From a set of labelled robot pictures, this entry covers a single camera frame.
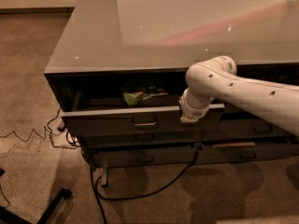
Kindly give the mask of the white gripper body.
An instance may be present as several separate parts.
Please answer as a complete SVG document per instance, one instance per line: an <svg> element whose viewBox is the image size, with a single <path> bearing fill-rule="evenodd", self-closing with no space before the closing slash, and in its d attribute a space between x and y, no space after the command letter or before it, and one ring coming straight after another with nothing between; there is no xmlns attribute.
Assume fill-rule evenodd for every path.
<svg viewBox="0 0 299 224"><path fill-rule="evenodd" d="M201 119L209 110L213 98L202 96L188 88L178 101L182 111L181 119Z"/></svg>

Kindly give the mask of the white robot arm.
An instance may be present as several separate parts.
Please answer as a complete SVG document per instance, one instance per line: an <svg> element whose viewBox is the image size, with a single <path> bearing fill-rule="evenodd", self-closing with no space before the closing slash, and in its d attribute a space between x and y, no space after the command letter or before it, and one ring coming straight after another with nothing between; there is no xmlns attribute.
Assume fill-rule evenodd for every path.
<svg viewBox="0 0 299 224"><path fill-rule="evenodd" d="M192 65L185 80L188 88L179 98L183 122L203 118L211 102L220 99L299 135L298 86L239 77L228 56Z"/></svg>

